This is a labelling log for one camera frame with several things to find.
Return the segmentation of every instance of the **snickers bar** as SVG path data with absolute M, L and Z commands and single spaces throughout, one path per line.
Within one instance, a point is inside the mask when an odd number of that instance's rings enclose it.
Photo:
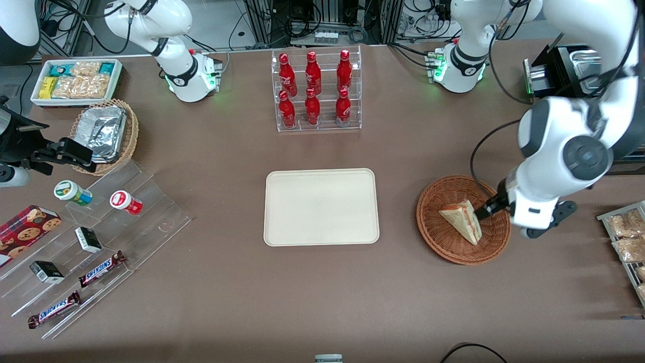
M 62 300 L 58 304 L 50 307 L 49 309 L 43 311 L 40 314 L 32 315 L 29 318 L 29 321 L 27 322 L 27 324 L 29 325 L 29 329 L 35 329 L 38 326 L 40 326 L 42 323 L 44 323 L 47 319 L 62 313 L 64 310 L 67 310 L 71 306 L 81 305 L 82 303 L 83 301 L 81 301 L 79 292 L 74 291 L 65 300 Z
M 98 280 L 101 276 L 108 273 L 109 270 L 115 268 L 123 261 L 125 261 L 125 256 L 123 256 L 123 253 L 121 253 L 121 251 L 116 252 L 109 259 L 105 260 L 105 262 L 85 274 L 85 276 L 79 277 L 81 288 L 86 287 L 95 280 Z

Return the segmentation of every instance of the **red lid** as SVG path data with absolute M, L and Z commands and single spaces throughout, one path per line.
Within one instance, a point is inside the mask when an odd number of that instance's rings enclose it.
M 112 197 L 110 198 L 110 203 L 112 204 L 113 207 L 120 207 L 128 199 L 128 194 L 125 193 L 124 191 L 117 191 L 112 194 Z

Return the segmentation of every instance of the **red bottle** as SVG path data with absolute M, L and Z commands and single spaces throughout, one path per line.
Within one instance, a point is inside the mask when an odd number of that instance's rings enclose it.
M 323 81 L 321 66 L 316 61 L 316 52 L 307 52 L 307 69 L 304 73 L 307 77 L 307 87 L 313 87 L 316 94 L 320 94 L 323 91 Z
M 298 94 L 298 87 L 295 85 L 295 72 L 289 64 L 289 57 L 286 54 L 280 54 L 279 60 L 280 83 L 282 83 L 283 90 L 289 93 L 289 97 L 294 98 Z
M 281 90 L 279 96 L 280 104 L 278 104 L 278 108 L 280 109 L 280 116 L 283 119 L 284 127 L 292 129 L 295 127 L 295 109 L 293 103 L 285 90 Z
M 348 98 L 349 93 L 347 87 L 343 87 L 339 92 L 340 97 L 336 101 L 336 123 L 340 127 L 346 127 L 350 122 L 352 102 Z
M 321 103 L 316 97 L 316 91 L 313 87 L 307 88 L 307 100 L 304 102 L 307 109 L 307 122 L 311 126 L 318 126 L 321 122 Z
M 338 79 L 338 92 L 340 92 L 343 87 L 350 89 L 350 86 L 352 85 L 352 64 L 350 63 L 350 51 L 347 49 L 343 49 L 341 51 L 341 62 L 338 63 L 336 77 Z

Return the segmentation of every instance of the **brown wicker basket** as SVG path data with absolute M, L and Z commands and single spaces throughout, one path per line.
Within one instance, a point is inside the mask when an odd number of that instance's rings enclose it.
M 132 109 L 127 103 L 121 101 L 120 99 L 110 99 L 108 101 L 97 103 L 96 105 L 90 106 L 89 109 L 97 108 L 97 107 L 107 107 L 107 106 L 119 106 L 123 108 L 125 111 L 127 111 L 128 113 L 128 119 L 125 121 L 126 128 L 123 132 L 123 141 L 121 142 L 121 150 L 119 150 L 119 159 L 116 162 L 111 164 L 97 164 L 95 172 L 88 172 L 79 167 L 73 167 L 74 170 L 76 170 L 77 172 L 96 175 L 96 176 L 103 176 L 112 169 L 116 169 L 118 167 L 122 167 L 123 165 L 126 165 L 128 161 L 130 161 L 130 159 L 132 158 L 132 154 L 134 154 L 134 149 L 137 147 L 137 137 L 139 136 L 139 121 L 137 120 L 137 115 L 134 114 L 134 112 L 132 111 Z M 80 119 L 81 119 L 81 115 L 78 115 L 78 117 L 76 118 L 76 122 L 72 126 L 72 131 L 70 132 L 71 138 L 74 138 L 74 134 L 76 133 L 76 127 L 78 127 Z
M 490 186 L 483 185 L 495 194 Z M 483 264 L 502 253 L 511 234 L 511 222 L 506 212 L 480 221 L 482 238 L 477 245 L 472 245 L 439 214 L 445 205 L 464 199 L 470 200 L 476 210 L 488 197 L 469 176 L 451 175 L 435 180 L 421 193 L 417 224 L 423 238 L 439 256 L 462 265 Z

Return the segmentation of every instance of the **clear acrylic bottle rack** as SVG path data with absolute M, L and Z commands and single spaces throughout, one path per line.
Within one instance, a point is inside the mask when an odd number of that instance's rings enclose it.
M 352 64 L 352 85 L 349 89 L 349 99 L 352 102 L 350 110 L 350 122 L 346 127 L 336 124 L 336 100 L 338 90 L 336 85 L 336 68 L 341 60 L 341 50 L 350 51 L 350 63 Z M 306 119 L 304 101 L 307 98 L 307 81 L 304 70 L 307 67 L 307 52 L 316 52 L 318 64 L 322 74 L 322 93 L 318 95 L 321 103 L 321 121 L 318 126 L 311 126 Z M 295 107 L 295 128 L 284 127 L 278 104 L 280 99 L 278 93 L 282 89 L 280 83 L 280 62 L 278 56 L 285 53 L 289 56 L 289 63 L 295 72 L 295 83 L 298 87 L 298 94 L 291 99 Z M 273 51 L 271 60 L 271 75 L 273 79 L 273 102 L 275 103 L 275 120 L 278 132 L 297 131 L 322 131 L 322 130 L 356 130 L 362 127 L 362 79 L 361 79 L 361 48 L 356 47 L 321 47 L 321 48 L 289 48 L 280 51 Z

